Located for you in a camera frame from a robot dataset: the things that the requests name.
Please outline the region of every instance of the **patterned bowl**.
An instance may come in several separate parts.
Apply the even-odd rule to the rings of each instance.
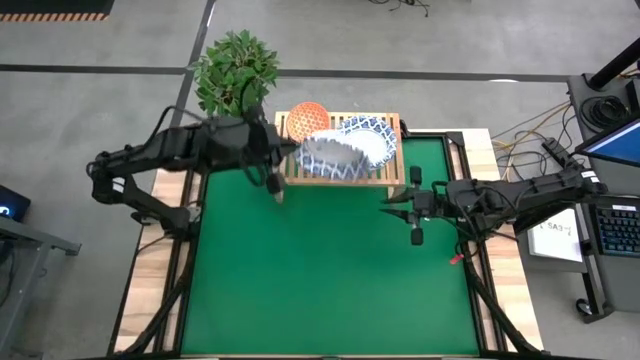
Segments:
[[[329,113],[320,104],[304,102],[296,105],[287,116],[287,132],[289,137],[298,143],[318,130],[331,127]]]
[[[396,154],[396,134],[381,118],[354,116],[343,122],[338,130],[345,136],[347,143],[364,152],[371,170],[380,169]]]
[[[345,142],[335,130],[313,133],[294,156],[305,171],[331,180],[355,181],[366,176],[370,167],[362,150]]]

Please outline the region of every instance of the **potted plant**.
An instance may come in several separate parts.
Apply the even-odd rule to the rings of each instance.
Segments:
[[[276,51],[266,49],[249,31],[228,32],[191,65],[198,84],[198,105],[208,116],[236,117],[261,105],[268,87],[276,85],[276,56]]]

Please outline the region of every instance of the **floor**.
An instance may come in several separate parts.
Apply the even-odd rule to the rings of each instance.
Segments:
[[[336,111],[398,112],[414,128],[485,127],[492,134],[567,100],[562,82],[544,82],[554,79],[549,75],[598,70],[635,39],[629,29],[640,21],[633,0],[432,0],[428,18],[418,7],[389,12],[395,1],[366,0],[218,0],[209,18],[203,17],[208,1],[116,0],[100,23],[0,23],[0,183],[33,199],[29,224],[83,243],[77,258],[57,254],[47,264],[21,347],[44,350],[48,359],[106,352],[140,228],[128,209],[91,198],[84,165],[101,150],[144,141],[166,105],[183,101],[197,109],[180,73],[202,19],[209,21],[205,46],[247,28],[278,51],[282,69],[457,79],[283,77],[266,99],[267,114],[313,100]],[[12,64],[154,74],[3,67]],[[470,81],[486,73],[537,75],[538,82]],[[557,137],[559,121],[551,119],[541,132]],[[580,142],[575,122],[568,133]],[[498,139],[511,141],[513,134]],[[535,156],[519,159],[529,160]],[[539,171],[537,165],[522,170],[525,177]],[[149,189],[153,175],[141,174],[139,184]],[[575,298],[584,296],[579,275],[527,269],[527,279],[547,350],[637,358],[639,314],[584,325],[573,311]]]

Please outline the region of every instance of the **keyboard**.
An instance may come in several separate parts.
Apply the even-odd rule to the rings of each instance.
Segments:
[[[602,253],[640,257],[640,212],[616,208],[596,208]]]

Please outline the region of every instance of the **green mat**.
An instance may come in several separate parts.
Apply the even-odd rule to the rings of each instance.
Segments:
[[[404,144],[424,184],[448,180],[440,139]],[[456,230],[425,243],[378,211],[386,189],[296,187],[278,205],[241,172],[211,176],[183,354],[477,354]]]

